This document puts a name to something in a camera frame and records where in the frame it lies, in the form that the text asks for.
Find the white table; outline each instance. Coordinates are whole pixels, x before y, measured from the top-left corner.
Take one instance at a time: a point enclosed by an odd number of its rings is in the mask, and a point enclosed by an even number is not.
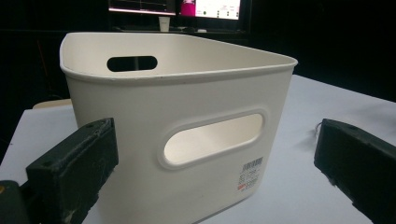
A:
[[[293,76],[264,179],[253,196],[209,224],[369,224],[314,166],[322,119],[337,119],[396,145],[396,104]],[[71,105],[26,110],[0,166],[0,179],[27,180],[24,168],[77,129]],[[103,223],[96,206],[84,223]]]

